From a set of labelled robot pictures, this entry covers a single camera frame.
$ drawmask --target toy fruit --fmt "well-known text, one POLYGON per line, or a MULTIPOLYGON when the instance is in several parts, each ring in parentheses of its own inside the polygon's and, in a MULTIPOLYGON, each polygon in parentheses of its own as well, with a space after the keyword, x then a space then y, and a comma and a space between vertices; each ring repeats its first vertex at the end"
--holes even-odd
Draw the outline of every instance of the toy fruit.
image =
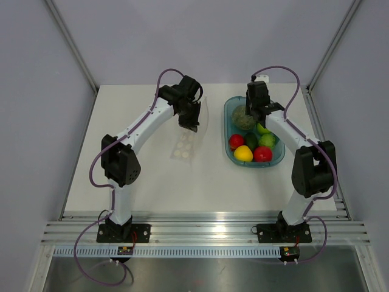
POLYGON ((273 134, 262 135, 258 141, 259 146, 266 146, 270 149, 273 149, 275 146, 275 137, 273 134))
POLYGON ((229 139, 229 145, 231 150, 235 150, 239 146, 244 145, 244 138, 239 134, 234 134, 229 139))
POLYGON ((250 132, 244 135, 244 143, 251 151, 254 151, 258 147, 258 138, 256 137, 256 134, 250 132))
POLYGON ((256 130, 261 135, 271 134, 271 132, 267 128, 262 127, 262 125, 260 123, 257 123, 256 130))
POLYGON ((246 115, 246 106, 238 105, 231 115, 232 123, 241 130, 248 131, 255 127, 256 122, 252 116, 246 115))
POLYGON ((269 147, 261 146, 254 151, 254 161, 269 162, 273 159, 273 152, 269 147))
POLYGON ((246 145, 239 146, 233 153, 234 157, 240 161, 252 161, 253 153, 246 145))

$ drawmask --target green avocado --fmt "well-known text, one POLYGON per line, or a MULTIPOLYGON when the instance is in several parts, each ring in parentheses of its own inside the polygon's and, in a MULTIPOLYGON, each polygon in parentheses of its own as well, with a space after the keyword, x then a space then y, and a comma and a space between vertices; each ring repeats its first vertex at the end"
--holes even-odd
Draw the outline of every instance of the green avocado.
POLYGON ((252 152, 258 147, 258 138, 253 132, 244 135, 244 143, 250 148, 252 152))

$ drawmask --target gray floor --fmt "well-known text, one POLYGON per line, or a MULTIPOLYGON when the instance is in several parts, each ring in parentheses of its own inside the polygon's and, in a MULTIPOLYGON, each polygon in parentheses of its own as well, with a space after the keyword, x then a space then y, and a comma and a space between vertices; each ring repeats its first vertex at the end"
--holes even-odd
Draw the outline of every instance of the gray floor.
MULTIPOLYGON (((302 248, 302 258, 314 254, 302 248)), ((103 259, 81 259, 88 269, 103 259)), ((368 291, 353 248, 327 247, 317 260, 292 266, 271 259, 130 259, 134 274, 124 284, 107 288, 80 276, 74 259, 53 259, 45 292, 65 291, 368 291)), ((89 274, 98 280, 116 282, 121 267, 100 266, 89 274)))

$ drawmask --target table surface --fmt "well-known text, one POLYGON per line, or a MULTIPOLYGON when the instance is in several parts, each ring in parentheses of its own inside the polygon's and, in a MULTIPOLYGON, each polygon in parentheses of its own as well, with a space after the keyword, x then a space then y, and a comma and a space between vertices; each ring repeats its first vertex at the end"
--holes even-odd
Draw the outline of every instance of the table surface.
MULTIPOLYGON (((269 84, 272 100, 286 105, 295 84, 269 84)), ((146 141, 138 155, 142 172, 134 183, 134 211, 228 212, 282 210, 289 201, 294 155, 286 149, 276 166, 250 169, 235 165, 225 153, 223 106, 233 96, 243 96, 246 84, 204 84, 208 127, 196 145, 191 163, 172 159, 182 135, 173 117, 146 141)), ((104 85, 100 87, 66 203, 66 211, 100 211, 109 207, 109 189, 96 189, 88 178, 92 160, 106 134, 115 136, 141 115, 152 102, 155 85, 104 85)), ((308 111, 299 92, 288 116, 313 135, 308 111)), ((105 183, 98 163, 94 178, 105 183)), ((314 210, 336 210, 333 199, 319 201, 314 210)))

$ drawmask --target perforated metal strip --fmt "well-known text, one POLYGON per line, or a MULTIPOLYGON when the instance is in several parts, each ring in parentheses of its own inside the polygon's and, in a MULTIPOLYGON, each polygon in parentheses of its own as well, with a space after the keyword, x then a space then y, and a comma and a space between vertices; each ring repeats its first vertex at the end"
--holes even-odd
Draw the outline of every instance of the perforated metal strip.
MULTIPOLYGON (((79 257, 159 257, 159 258, 278 258, 278 247, 232 247, 232 246, 158 246, 136 247, 133 255, 118 255, 117 246, 80 246, 79 257)), ((54 257, 72 257, 73 246, 56 246, 54 257)))

